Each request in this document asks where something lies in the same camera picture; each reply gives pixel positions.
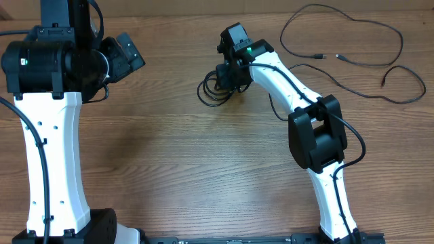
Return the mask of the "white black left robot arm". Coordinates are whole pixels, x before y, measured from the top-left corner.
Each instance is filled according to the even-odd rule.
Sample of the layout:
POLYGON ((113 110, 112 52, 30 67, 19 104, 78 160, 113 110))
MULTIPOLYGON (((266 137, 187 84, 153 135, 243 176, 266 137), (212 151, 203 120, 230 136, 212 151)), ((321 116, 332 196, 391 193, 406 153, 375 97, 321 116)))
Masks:
POLYGON ((13 41, 1 58, 7 103, 21 120, 30 207, 14 243, 143 243, 144 232, 91 209, 81 179, 79 117, 100 90, 144 65, 126 33, 73 42, 59 37, 13 41))

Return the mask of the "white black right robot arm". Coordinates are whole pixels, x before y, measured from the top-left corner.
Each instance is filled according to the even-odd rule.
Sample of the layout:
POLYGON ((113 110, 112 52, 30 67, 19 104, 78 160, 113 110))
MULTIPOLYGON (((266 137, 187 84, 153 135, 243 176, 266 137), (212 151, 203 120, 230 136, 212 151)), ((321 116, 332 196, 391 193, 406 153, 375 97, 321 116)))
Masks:
POLYGON ((342 120, 337 99, 310 90, 281 63, 278 54, 263 39, 221 40, 217 50, 224 56, 224 64, 216 67, 220 86, 255 82, 285 108, 290 152, 313 183, 323 242, 361 243, 343 182, 347 123, 342 120))

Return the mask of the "black USB cable pulled apart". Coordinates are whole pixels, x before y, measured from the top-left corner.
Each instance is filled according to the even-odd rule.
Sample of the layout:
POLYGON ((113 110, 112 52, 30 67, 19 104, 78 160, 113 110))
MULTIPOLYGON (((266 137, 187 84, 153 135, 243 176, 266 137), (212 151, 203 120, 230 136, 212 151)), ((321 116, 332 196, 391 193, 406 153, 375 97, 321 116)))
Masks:
POLYGON ((309 7, 324 7, 326 9, 330 9, 333 12, 337 12, 340 15, 344 16, 347 20, 349 20, 351 22, 365 22, 365 23, 383 26, 383 27, 388 28, 388 29, 392 30, 393 32, 395 32, 399 37, 399 51, 397 52, 397 55, 389 62, 378 63, 378 64, 356 62, 356 61, 352 61, 352 60, 348 59, 347 57, 345 57, 341 54, 336 54, 337 59, 339 59, 343 62, 352 64, 352 65, 355 65, 355 66, 386 67, 386 66, 391 66, 392 64, 394 64, 401 56, 402 51, 403 51, 403 46, 404 46, 404 37, 403 37, 402 32, 399 31, 398 29, 396 29, 395 27, 390 26, 390 25, 385 24, 385 23, 382 23, 382 22, 374 21, 374 20, 365 20, 365 19, 353 18, 350 15, 346 14, 345 12, 343 12, 342 10, 340 10, 336 7, 333 7, 331 5, 321 4, 321 3, 309 3, 306 5, 303 5, 302 7, 297 9, 290 16, 290 18, 287 20, 287 22, 284 24, 284 26, 281 30, 280 36, 279 36, 279 42, 280 42, 282 48, 284 48, 284 50, 287 51, 287 53, 289 53, 293 56, 296 56, 298 58, 308 58, 308 59, 314 59, 314 60, 323 60, 326 58, 325 54, 298 54, 296 52, 293 52, 292 50, 289 49, 289 47, 285 44, 285 42, 283 40, 283 34, 284 34, 285 30, 287 29, 287 27, 298 17, 299 14, 301 14, 306 8, 309 8, 309 7))

